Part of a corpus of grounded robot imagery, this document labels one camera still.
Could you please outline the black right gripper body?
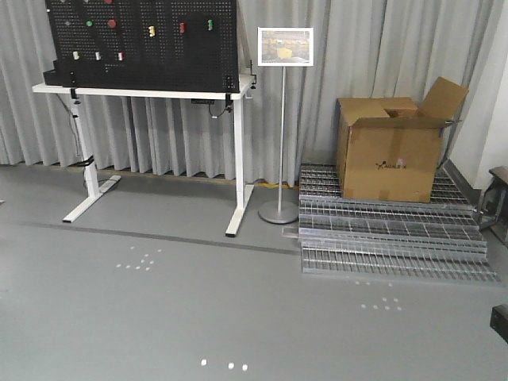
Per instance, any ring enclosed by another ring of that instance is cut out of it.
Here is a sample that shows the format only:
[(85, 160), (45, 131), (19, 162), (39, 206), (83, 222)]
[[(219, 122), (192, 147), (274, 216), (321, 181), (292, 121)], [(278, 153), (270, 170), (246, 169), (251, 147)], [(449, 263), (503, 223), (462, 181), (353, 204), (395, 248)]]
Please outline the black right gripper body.
[(508, 307), (507, 304), (493, 306), (491, 310), (490, 327), (508, 343)]

